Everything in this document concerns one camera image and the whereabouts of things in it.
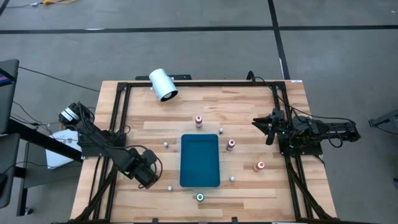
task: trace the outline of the blue tray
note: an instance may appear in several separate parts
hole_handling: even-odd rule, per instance
[[[181,137],[181,187],[220,186],[220,159],[216,134]]]

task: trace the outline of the gray floor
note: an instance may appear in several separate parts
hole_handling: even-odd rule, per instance
[[[289,0],[275,1],[275,7],[282,26],[398,24],[396,1]],[[260,0],[81,0],[6,9],[0,17],[0,30],[269,25],[267,1]],[[392,183],[398,177],[398,138],[367,122],[398,108],[397,39],[398,30],[282,32],[290,76],[304,81],[312,113],[351,118],[363,137],[340,149],[323,145],[336,211],[344,220],[398,219]],[[273,31],[0,35],[0,49],[0,60],[18,58],[21,66],[96,89],[103,80],[132,80],[159,67],[194,79],[245,78],[248,70],[282,78]],[[43,122],[56,121],[71,102],[96,106],[97,99],[97,93],[20,70],[15,101]],[[18,108],[13,112],[23,115]],[[15,217],[14,191],[10,206],[0,210],[0,223],[66,221],[77,183],[30,189],[28,206],[35,213],[27,217]]]

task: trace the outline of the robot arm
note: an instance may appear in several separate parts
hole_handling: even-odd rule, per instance
[[[274,142],[277,134],[282,142],[299,151],[317,146],[324,139],[328,139],[332,146],[341,147],[343,141],[355,142],[361,138],[354,122],[325,123],[304,116],[295,116],[289,121],[285,120],[284,112],[277,109],[273,109],[269,116],[253,121],[252,124],[267,135],[267,145]],[[331,139],[339,139],[340,145],[334,145]]]
[[[151,169],[157,160],[153,151],[145,147],[142,154],[134,147],[125,150],[126,134],[100,130],[93,124],[91,111],[80,102],[72,103],[58,117],[66,128],[79,132],[78,144],[83,151],[96,150],[112,158],[118,171],[130,179],[136,178],[147,189],[159,179]]]

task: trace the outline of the white cylinder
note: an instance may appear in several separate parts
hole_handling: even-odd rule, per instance
[[[235,146],[235,141],[231,139],[228,141],[226,145],[226,150],[232,151],[232,149],[234,149],[234,146]]]
[[[196,118],[195,118],[195,126],[197,128],[201,128],[202,122],[203,122],[203,120],[202,120],[201,116],[196,116]]]
[[[165,102],[177,95],[178,91],[173,81],[162,68],[154,70],[149,75],[149,79],[152,82],[152,88],[158,100]]]

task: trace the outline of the wooden tabletop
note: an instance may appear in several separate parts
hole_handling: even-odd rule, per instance
[[[117,82],[103,82],[96,107],[95,124],[108,129]],[[309,112],[302,82],[286,81],[290,104]],[[277,141],[265,145],[266,137],[251,121],[268,115],[274,108],[270,89],[259,87],[178,87],[179,94],[161,103],[149,87],[131,90],[126,124],[131,127],[127,144],[142,144],[152,149],[164,165],[161,179],[150,189],[138,189],[138,181],[118,174],[112,222],[241,222],[294,221],[284,158]],[[118,121],[124,93],[121,96]],[[203,127],[195,127],[194,117],[203,117]],[[181,135],[213,133],[219,136],[221,185],[217,188],[183,188],[179,183]],[[233,151],[226,143],[233,139]],[[83,163],[71,218],[87,206],[97,158]],[[313,156],[302,156],[309,191],[325,209],[335,216],[323,164]],[[254,172],[255,163],[263,161],[265,169]],[[203,193],[198,202],[196,194]],[[105,193],[101,206],[103,217]],[[298,190],[302,216],[305,207]]]

